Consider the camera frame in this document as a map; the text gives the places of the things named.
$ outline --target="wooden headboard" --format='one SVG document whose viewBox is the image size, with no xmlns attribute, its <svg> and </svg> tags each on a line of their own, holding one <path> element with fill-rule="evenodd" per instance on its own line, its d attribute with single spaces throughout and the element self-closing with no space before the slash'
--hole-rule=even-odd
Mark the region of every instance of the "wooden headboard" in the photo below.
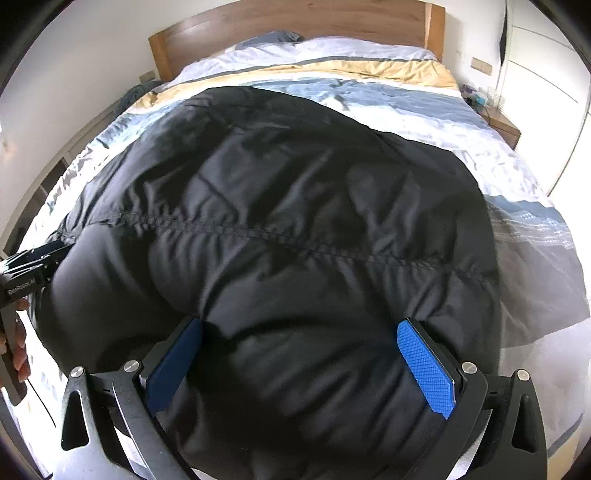
<svg viewBox="0 0 591 480">
<path fill-rule="evenodd" d="M 272 30 L 424 47 L 441 61 L 445 9 L 418 0 L 240 0 L 152 35 L 150 47 L 169 82 L 184 66 Z"/>
</svg>

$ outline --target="yellow stripe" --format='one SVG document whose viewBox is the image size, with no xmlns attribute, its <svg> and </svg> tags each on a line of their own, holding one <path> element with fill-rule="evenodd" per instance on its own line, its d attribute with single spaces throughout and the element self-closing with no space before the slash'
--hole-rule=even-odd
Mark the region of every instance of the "yellow stripe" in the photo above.
<svg viewBox="0 0 591 480">
<path fill-rule="evenodd" d="M 581 426 L 571 435 L 571 437 L 548 458 L 548 480 L 560 480 L 566 475 L 574 462 L 574 454 L 579 445 L 581 437 Z"/>
<path fill-rule="evenodd" d="M 322 72 L 338 74 L 353 80 L 389 80 L 406 85 L 457 90 L 452 74 L 435 60 L 379 61 L 379 60 L 325 60 L 305 65 L 275 65 L 250 72 L 228 73 L 206 80 L 174 85 L 161 93 L 148 93 L 132 108 L 145 110 L 159 108 L 182 98 L 190 98 L 205 89 L 226 85 L 270 80 L 289 73 Z"/>
</svg>

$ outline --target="white wardrobe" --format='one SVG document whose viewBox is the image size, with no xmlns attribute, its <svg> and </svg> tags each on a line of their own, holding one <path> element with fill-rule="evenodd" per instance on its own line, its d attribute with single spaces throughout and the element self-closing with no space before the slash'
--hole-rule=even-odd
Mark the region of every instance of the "white wardrobe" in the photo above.
<svg viewBox="0 0 591 480">
<path fill-rule="evenodd" d="M 529 0 L 508 0 L 507 34 L 501 109 L 522 132 L 517 153 L 570 227 L 591 297 L 591 76 Z"/>
</svg>

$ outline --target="bed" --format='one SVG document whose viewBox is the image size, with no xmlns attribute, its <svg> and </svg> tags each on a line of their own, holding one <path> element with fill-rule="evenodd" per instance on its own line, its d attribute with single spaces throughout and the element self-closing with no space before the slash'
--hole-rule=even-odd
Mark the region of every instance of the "bed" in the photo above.
<svg viewBox="0 0 591 480">
<path fill-rule="evenodd" d="M 167 83 L 119 116 L 75 159 L 21 249 L 43 244 L 86 183 L 149 125 L 211 87 L 248 85 L 304 97 L 371 128 L 449 150 L 477 180 L 493 226 L 501 272 L 499 373 L 511 375 L 517 368 L 531 373 L 544 419 L 549 478 L 560 478 L 591 436 L 586 415 L 591 320 L 569 229 L 525 163 L 464 103 L 440 63 L 442 7 L 415 0 L 335 5 L 242 0 L 150 37 Z M 273 30 L 294 31 L 307 40 L 235 47 Z M 67 378 L 28 319 L 24 322 L 38 397 L 29 393 L 12 413 L 33 457 L 51 473 L 58 438 L 50 417 L 59 417 Z"/>
</svg>

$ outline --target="jacket seam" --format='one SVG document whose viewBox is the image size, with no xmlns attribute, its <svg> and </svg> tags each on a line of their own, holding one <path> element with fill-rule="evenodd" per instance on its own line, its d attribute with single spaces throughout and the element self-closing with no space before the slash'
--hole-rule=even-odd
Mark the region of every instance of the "jacket seam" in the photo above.
<svg viewBox="0 0 591 480">
<path fill-rule="evenodd" d="M 224 225 L 224 224 L 208 224 L 199 221 L 188 221 L 188 220 L 177 220 L 177 219 L 170 219 L 164 218 L 162 216 L 154 216 L 154 215 L 146 215 L 146 214 L 139 214 L 139 213 L 131 213 L 125 212 L 121 210 L 112 210 L 109 212 L 105 212 L 105 214 L 97 219 L 96 221 L 90 223 L 102 223 L 102 222 L 109 222 L 113 220 L 122 220 L 123 222 L 127 223 L 128 225 L 144 225 L 148 227 L 158 227 L 163 229 L 169 229 L 179 232 L 194 232 L 194 233 L 206 233 L 209 235 L 223 235 L 223 236 L 232 236 L 235 238 L 258 238 L 262 241 L 275 243 L 278 245 L 287 245 L 289 247 L 295 248 L 300 251 L 309 251 L 314 252 L 317 254 L 324 254 L 330 255 L 332 257 L 339 257 L 339 258 L 347 258 L 349 260 L 358 260 L 358 261 L 365 261 L 370 263 L 377 263 L 377 264 L 384 264 L 388 265 L 392 262 L 396 262 L 402 267 L 420 267 L 420 268 L 428 268 L 430 270 L 445 270 L 449 272 L 453 272 L 456 274 L 465 275 L 468 278 L 473 280 L 478 280 L 483 283 L 490 283 L 491 280 L 485 277 L 482 274 L 477 274 L 473 272 L 468 272 L 465 270 L 452 268 L 449 264 L 432 264 L 427 261 L 417 261 L 417 260 L 406 260 L 397 257 L 396 255 L 392 254 L 369 254 L 365 252 L 349 250 L 346 248 L 339 248 L 334 245 L 324 244 L 322 242 L 317 242 L 309 239 L 298 238 L 294 236 L 289 236 L 284 233 L 276 233 L 276 232 L 269 232 L 260 229 L 253 229 L 247 228 L 244 226 L 235 226 L 235 225 Z M 170 225 L 170 223 L 181 224 L 184 228 L 179 226 Z M 285 239 L 285 242 L 279 241 L 278 238 L 269 238 L 268 236 L 279 237 Z"/>
</svg>

